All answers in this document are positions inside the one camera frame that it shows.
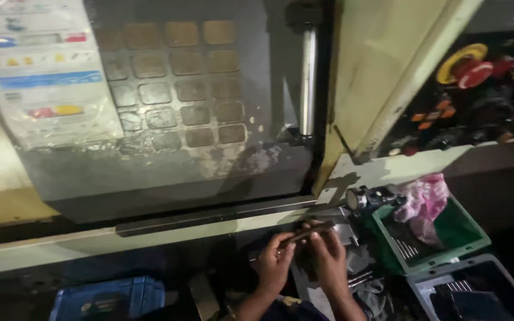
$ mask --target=green plastic bin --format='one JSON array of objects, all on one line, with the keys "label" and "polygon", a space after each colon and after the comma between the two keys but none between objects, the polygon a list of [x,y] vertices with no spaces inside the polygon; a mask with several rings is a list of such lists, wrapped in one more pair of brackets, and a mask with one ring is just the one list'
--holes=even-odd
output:
[{"label": "green plastic bin", "polygon": [[[409,231],[406,223],[394,221],[391,216],[393,212],[394,208],[389,205],[379,208],[372,214],[372,218],[367,220],[367,226],[377,237],[380,262],[394,273],[410,275],[424,272],[491,244],[487,234],[453,196],[448,199],[445,210],[433,221],[438,237],[444,245],[442,250],[419,241]],[[413,244],[414,248],[419,249],[414,257],[405,259],[406,251],[400,251],[399,246],[402,245],[397,245],[396,242],[398,236],[402,235],[411,237],[408,244]]]}]

